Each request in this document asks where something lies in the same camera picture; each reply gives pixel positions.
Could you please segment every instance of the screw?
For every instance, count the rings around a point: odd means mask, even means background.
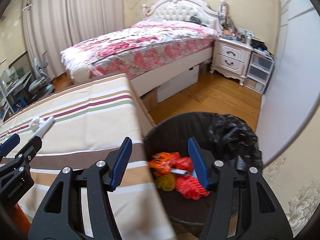
[[[223,166],[223,162],[222,161],[215,161],[214,165],[216,165],[218,167],[222,167]]]
[[[249,171],[251,173],[258,173],[258,169],[256,167],[250,167]]]
[[[98,161],[97,162],[98,167],[103,167],[104,165],[106,165],[105,161]]]
[[[70,171],[71,171],[71,169],[70,169],[69,167],[65,167],[65,168],[62,169],[62,172],[63,172],[64,174],[67,174],[67,173],[69,173]]]

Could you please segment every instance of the bed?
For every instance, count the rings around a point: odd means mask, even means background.
[[[192,16],[202,25],[188,22]],[[210,59],[213,40],[221,34],[218,12],[201,0],[160,0],[149,12],[143,5],[142,20],[62,51],[74,83],[118,71],[142,96]]]
[[[30,220],[61,169],[90,167],[118,149],[128,136],[133,143],[129,164],[120,187],[108,193],[120,234],[124,240],[175,239],[144,154],[143,137],[154,123],[125,74],[90,79],[11,117],[0,128],[0,143],[17,133],[20,144],[0,165],[13,160],[33,136],[29,127],[32,118],[50,115],[55,117],[55,123],[30,162],[35,184],[19,201]],[[86,189],[82,190],[82,205],[85,232],[93,237]]]

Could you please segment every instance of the bottle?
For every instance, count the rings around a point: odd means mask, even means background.
[[[248,35],[247,37],[247,45],[251,45],[251,35]]]

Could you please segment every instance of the cardboard box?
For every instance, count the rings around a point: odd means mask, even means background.
[[[199,65],[196,65],[178,76],[163,83],[157,90],[158,102],[162,102],[167,98],[179,93],[187,87],[198,82]]]
[[[208,71],[208,64],[207,63],[200,63],[199,74],[204,75],[207,71]]]
[[[157,88],[141,96],[141,100],[148,111],[151,111],[158,105]]]

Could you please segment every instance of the mattress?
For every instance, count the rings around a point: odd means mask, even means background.
[[[75,82],[115,71],[133,79],[211,47],[217,36],[215,30],[189,22],[142,21],[62,51],[62,62]]]
[[[100,77],[53,94],[23,109],[0,128],[0,142],[18,133],[20,144],[2,163],[33,136],[29,127],[35,116],[55,117],[42,139],[42,148],[30,162],[34,186],[19,201],[32,219],[57,174],[66,166],[83,169],[104,160],[126,136],[133,142],[132,155],[121,185],[108,196],[122,239],[174,239],[174,231],[159,199],[143,147],[151,128],[146,110],[125,74]],[[92,236],[86,189],[82,190],[84,228]]]

